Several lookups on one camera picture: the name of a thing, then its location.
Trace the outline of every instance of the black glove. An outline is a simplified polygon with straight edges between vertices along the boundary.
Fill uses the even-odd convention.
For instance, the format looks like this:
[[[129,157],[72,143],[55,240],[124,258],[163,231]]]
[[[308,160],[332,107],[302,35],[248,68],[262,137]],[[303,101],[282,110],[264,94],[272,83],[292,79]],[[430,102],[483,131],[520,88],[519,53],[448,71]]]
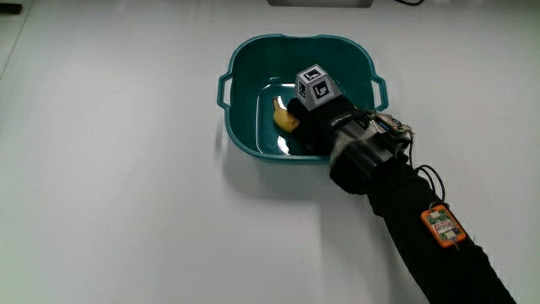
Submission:
[[[330,155],[335,140],[330,121],[340,114],[355,109],[343,95],[311,111],[308,111],[298,98],[293,98],[287,105],[287,111],[293,114],[300,124],[291,135],[314,155]]]
[[[344,95],[340,95],[312,111],[308,111],[298,99],[293,98],[287,106],[287,111],[300,121],[298,127],[291,132],[291,135],[315,155],[331,154],[334,142],[338,137],[338,132],[331,126],[331,122],[335,122],[336,117],[353,112],[357,120],[364,120],[365,126],[369,121],[367,117],[364,119],[368,112],[356,109]],[[363,158],[363,162],[367,161],[370,164],[376,162],[375,158],[371,159],[373,153],[368,147],[358,144],[353,149],[353,145],[350,146],[347,151],[349,154],[359,155],[360,158]],[[371,177],[366,177],[366,169],[359,164],[358,160],[355,162],[354,157],[339,157],[333,164],[330,178],[348,193],[375,194],[379,192],[376,189],[380,188],[380,184],[384,184],[384,187],[388,184],[400,183],[400,181],[384,182],[388,176],[386,172],[389,173],[389,171],[407,161],[406,156],[403,157],[403,154],[400,154],[400,156],[400,158],[391,158],[384,163],[377,164]]]

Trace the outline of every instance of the black object at top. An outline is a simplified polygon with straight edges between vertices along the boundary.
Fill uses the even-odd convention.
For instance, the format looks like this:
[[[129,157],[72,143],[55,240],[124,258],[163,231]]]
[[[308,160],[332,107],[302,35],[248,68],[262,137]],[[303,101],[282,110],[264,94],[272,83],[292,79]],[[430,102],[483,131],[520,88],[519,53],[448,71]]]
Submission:
[[[22,4],[0,3],[0,14],[20,14],[22,10]]]

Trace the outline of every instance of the teal plastic basin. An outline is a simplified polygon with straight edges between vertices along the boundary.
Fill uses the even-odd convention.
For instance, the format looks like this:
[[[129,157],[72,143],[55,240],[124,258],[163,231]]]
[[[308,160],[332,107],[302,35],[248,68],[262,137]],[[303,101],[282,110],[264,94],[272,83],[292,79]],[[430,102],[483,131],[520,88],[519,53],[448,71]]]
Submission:
[[[296,74],[318,64],[358,108],[388,107],[386,84],[377,76],[370,55],[357,43],[338,36],[291,37],[261,35],[242,43],[233,53],[229,71],[219,78],[218,105],[232,141],[249,155],[279,161],[328,161],[310,155],[273,122],[274,96],[284,106],[294,97]],[[231,81],[229,104],[225,82]],[[373,83],[380,91],[375,106]]]

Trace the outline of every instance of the black sleeve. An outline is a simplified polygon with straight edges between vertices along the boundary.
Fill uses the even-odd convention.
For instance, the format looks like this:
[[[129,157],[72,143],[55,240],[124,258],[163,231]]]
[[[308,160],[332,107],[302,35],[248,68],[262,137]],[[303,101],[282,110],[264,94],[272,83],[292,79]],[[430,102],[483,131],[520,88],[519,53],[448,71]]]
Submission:
[[[382,169],[374,174],[370,204],[386,222],[403,262],[429,302],[516,303],[469,236],[458,243],[458,250],[442,248],[431,235],[420,215],[440,199],[429,184],[406,164]]]

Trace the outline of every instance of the white cube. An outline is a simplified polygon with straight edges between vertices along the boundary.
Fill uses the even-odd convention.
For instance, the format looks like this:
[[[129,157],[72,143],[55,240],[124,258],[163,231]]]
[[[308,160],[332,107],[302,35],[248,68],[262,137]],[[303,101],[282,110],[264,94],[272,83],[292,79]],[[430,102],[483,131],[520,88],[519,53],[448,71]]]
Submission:
[[[317,64],[296,75],[294,92],[308,111],[342,94],[328,73]]]

